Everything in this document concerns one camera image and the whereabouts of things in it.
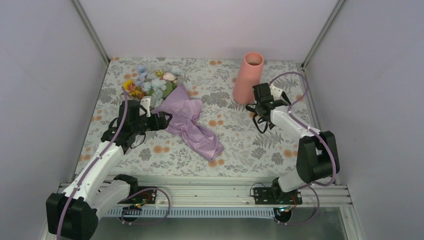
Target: black motor joint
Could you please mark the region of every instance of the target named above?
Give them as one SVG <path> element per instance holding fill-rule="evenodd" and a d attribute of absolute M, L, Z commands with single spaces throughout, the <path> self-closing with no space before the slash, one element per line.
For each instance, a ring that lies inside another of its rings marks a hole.
<path fill-rule="evenodd" d="M 146 136 L 147 131 L 159 131 L 164 130 L 168 127 L 172 119 L 172 114 L 160 111 L 155 114 L 147 116 L 147 110 L 140 105 L 139 101 L 128 100 L 127 101 L 126 116 L 123 121 L 122 128 L 116 137 L 114 143 L 117 146 L 121 146 L 123 152 L 126 153 L 128 148 L 136 141 L 138 135 Z M 101 141 L 111 141 L 114 137 L 118 126 L 121 124 L 124 116 L 125 102 L 123 101 L 119 106 L 119 115 L 117 118 L 109 123 L 108 129 L 101 136 Z M 144 111 L 144 114 L 140 115 L 140 109 Z"/>

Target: green leaf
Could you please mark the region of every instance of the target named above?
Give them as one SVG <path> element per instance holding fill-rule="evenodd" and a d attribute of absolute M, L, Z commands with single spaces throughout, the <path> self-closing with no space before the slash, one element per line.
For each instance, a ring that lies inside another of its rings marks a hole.
<path fill-rule="evenodd" d="M 177 80 L 171 82 L 172 90 L 177 88 Z"/>
<path fill-rule="evenodd" d="M 166 82 L 166 89 L 162 90 L 163 98 L 166 99 L 171 94 L 172 91 L 173 91 L 172 83 L 170 81 Z"/>
<path fill-rule="evenodd" d="M 146 93 L 147 96 L 151 96 L 155 91 L 153 91 L 153 89 L 151 89 L 148 93 Z"/>

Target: pink flower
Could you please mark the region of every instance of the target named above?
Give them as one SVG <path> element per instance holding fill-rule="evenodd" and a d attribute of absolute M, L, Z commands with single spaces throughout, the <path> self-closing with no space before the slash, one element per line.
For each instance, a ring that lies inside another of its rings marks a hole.
<path fill-rule="evenodd" d="M 163 75 L 163 79 L 166 81 L 175 81 L 177 78 L 172 73 L 167 72 Z"/>

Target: black cable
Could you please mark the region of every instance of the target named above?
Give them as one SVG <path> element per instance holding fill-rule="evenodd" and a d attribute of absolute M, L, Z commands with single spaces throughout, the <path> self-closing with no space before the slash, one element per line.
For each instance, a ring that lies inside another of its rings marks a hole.
<path fill-rule="evenodd" d="M 264 188 L 267 188 L 267 186 L 265 186 L 263 183 L 260 183 L 260 182 L 255 182 L 255 183 L 253 183 L 253 185 L 250 187 L 250 190 L 249 190 L 249 195 L 252 197 L 252 198 L 254 198 L 255 196 L 253 196 L 252 195 L 252 189 L 253 189 L 253 186 L 255 186 L 256 184 L 260 184 L 260 185 L 262 185 Z"/>

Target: wire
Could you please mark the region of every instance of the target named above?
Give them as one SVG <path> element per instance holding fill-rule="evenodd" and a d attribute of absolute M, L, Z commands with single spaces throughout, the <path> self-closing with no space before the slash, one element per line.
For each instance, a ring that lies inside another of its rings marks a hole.
<path fill-rule="evenodd" d="M 122 200 L 121 200 L 120 202 L 118 202 L 118 203 L 119 203 L 119 204 L 121 204 L 121 203 L 123 203 L 123 202 L 127 201 L 128 199 L 132 199 L 133 197 L 138 196 L 139 194 L 144 193 L 144 192 L 149 191 L 149 190 L 157 190 L 157 191 L 159 191 L 159 192 L 163 193 L 163 195 L 165 195 L 166 199 L 168 200 L 168 210 L 166 211 L 165 216 L 163 216 L 161 219 L 159 219 L 159 220 L 157 220 L 157 221 L 154 221 L 154 222 L 140 222 L 140 223 L 137 223 L 137 222 L 129 222 L 129 221 L 125 221 L 125 220 L 124 220 L 124 215 L 125 215 L 126 213 L 130 212 L 130 211 L 133 211 L 134 209 L 127 209 L 127 210 L 124 210 L 124 211 L 122 212 L 122 215 L 121 215 L 121 218 L 120 218 L 123 224 L 124 224 L 124 223 L 126 223 L 126 224 L 128 224 L 128 225 L 146 226 L 146 225 L 158 224 L 158 223 L 163 222 L 165 219 L 167 219 L 167 217 L 168 217 L 168 215 L 170 214 L 170 211 L 171 211 L 171 200 L 170 200 L 170 197 L 168 196 L 168 194 L 167 194 L 165 191 L 163 191 L 162 189 L 157 188 L 157 187 L 149 187 L 149 188 L 145 188 L 145 189 L 143 189 L 143 190 L 140 190 L 140 191 L 138 191 L 138 192 L 134 193 L 133 195 L 131 195 L 131 196 L 129 196 L 129 197 L 127 197 L 127 198 L 125 198 L 125 199 L 122 199 Z"/>
<path fill-rule="evenodd" d="M 320 182 L 317 182 L 317 181 L 313 181 L 313 183 L 314 184 L 316 184 L 316 185 L 319 185 L 319 186 L 323 186 L 323 187 L 328 187 L 328 186 L 330 186 L 331 184 L 333 184 L 334 183 L 334 180 L 336 179 L 336 161 L 335 161 L 335 159 L 334 159 L 334 156 L 333 156 L 333 153 L 331 152 L 331 150 L 330 150 L 330 148 L 329 148 L 329 146 L 327 145 L 327 143 L 324 141 L 324 139 L 317 133 L 317 132 L 315 132 L 314 130 L 312 130 L 311 128 L 310 128 L 310 126 L 308 126 L 308 125 L 306 125 L 306 124 L 304 124 L 301 120 L 299 120 L 297 117 L 295 117 L 295 115 L 293 115 L 292 114 L 292 107 L 295 105 L 295 104 L 297 104 L 299 101 L 301 101 L 303 98 L 305 98 L 305 96 L 306 96 L 306 94 L 308 93 L 308 91 L 309 91 L 309 82 L 308 82 L 308 79 L 306 78 L 306 76 L 304 76 L 304 75 L 302 75 L 302 74 L 300 74 L 300 73 L 298 73 L 298 72 L 295 72 L 295 71 L 288 71 L 288 72 L 284 72 L 284 73 L 282 73 L 282 74 L 280 74 L 280 75 L 278 75 L 278 76 L 276 76 L 276 77 L 274 77 L 270 82 L 269 82 L 269 84 L 271 85 L 275 80 L 277 80 L 278 78 L 280 78 L 280 77 L 282 77 L 282 76 L 285 76 L 285 75 L 289 75 L 289 74 L 294 74 L 294 75 L 298 75 L 298 76 L 300 76 L 301 78 L 302 78 L 302 80 L 304 81 L 304 83 L 305 83 L 305 91 L 304 91 L 304 93 L 303 93 L 303 95 L 301 96 L 301 97 L 299 97 L 298 99 L 296 99 L 296 101 L 294 101 L 292 104 L 290 104 L 289 106 L 288 106 L 288 109 L 287 109 L 287 113 L 288 113 L 288 115 L 296 122 L 296 123 L 298 123 L 300 126 L 302 126 L 302 127 L 304 127 L 305 129 L 307 129 L 309 132 L 311 132 L 318 140 L 319 140 L 319 142 L 324 146 L 324 148 L 325 148 L 325 150 L 327 151 L 327 153 L 328 153 L 328 155 L 329 155 L 329 157 L 330 157 L 330 160 L 331 160 L 331 167 L 332 167 L 332 175 L 331 175 L 331 179 L 330 179 L 330 181 L 329 182 L 327 182 L 327 183 L 320 183 Z"/>
<path fill-rule="evenodd" d="M 255 196 L 253 196 L 252 195 L 252 189 L 253 189 L 253 186 L 255 186 L 256 184 L 260 184 L 260 185 L 262 185 L 264 188 L 266 188 L 267 186 L 265 186 L 263 183 L 260 183 L 260 182 L 255 182 L 255 183 L 253 183 L 253 185 L 250 187 L 250 190 L 249 190 L 249 195 L 251 196 L 251 197 L 255 197 Z"/>
<path fill-rule="evenodd" d="M 290 198 L 293 199 L 294 206 L 292 210 L 294 210 L 298 206 L 298 204 L 296 203 L 296 198 L 293 195 L 290 195 Z"/>
<path fill-rule="evenodd" d="M 113 135 L 112 139 L 110 140 L 109 144 L 103 149 L 103 151 L 100 152 L 100 154 L 98 155 L 98 157 L 96 157 L 94 159 L 94 161 L 88 166 L 87 170 L 84 171 L 84 173 L 81 175 L 81 177 L 79 178 L 78 183 L 76 184 L 78 187 L 81 186 L 81 184 L 83 183 L 83 180 L 86 178 L 87 174 L 89 173 L 89 171 L 93 168 L 93 166 L 97 163 L 97 161 L 99 161 L 99 159 L 102 158 L 102 156 L 108 151 L 108 149 L 111 147 L 111 145 L 114 143 L 115 139 L 117 139 L 118 134 L 120 133 L 122 126 L 124 125 L 124 120 L 125 117 L 127 116 L 127 109 L 128 109 L 128 98 L 127 95 L 125 94 L 125 88 L 121 87 L 122 91 L 124 92 L 124 109 L 123 109 L 123 116 L 122 116 L 122 121 L 120 122 L 118 129 L 116 130 L 115 135 Z M 62 226 L 64 224 L 64 219 L 65 219 L 65 215 L 66 215 L 66 211 L 68 210 L 69 204 L 71 203 L 71 200 L 73 199 L 73 197 L 75 196 L 75 194 L 77 193 L 78 188 L 75 187 L 73 189 L 73 191 L 71 192 L 71 194 L 69 195 L 62 213 L 60 214 L 60 218 L 59 218 L 59 223 L 57 225 L 57 232 L 56 232 L 56 240 L 60 240 L 61 239 L 61 233 L 62 233 Z"/>
<path fill-rule="evenodd" d="M 318 212 L 320 211 L 320 199 L 318 198 L 317 192 L 312 187 L 310 187 L 310 186 L 307 186 L 307 187 L 312 190 L 312 192 L 315 194 L 315 197 L 316 197 L 316 210 L 315 210 L 315 212 L 313 213 L 313 215 L 310 218 L 308 218 L 304 221 L 301 221 L 301 222 L 285 222 L 284 226 L 296 226 L 296 225 L 309 223 L 310 221 L 312 221 L 312 219 L 314 219 L 317 216 Z M 275 217 L 273 217 L 273 219 L 274 219 L 275 222 L 280 224 L 280 221 L 278 221 Z"/>

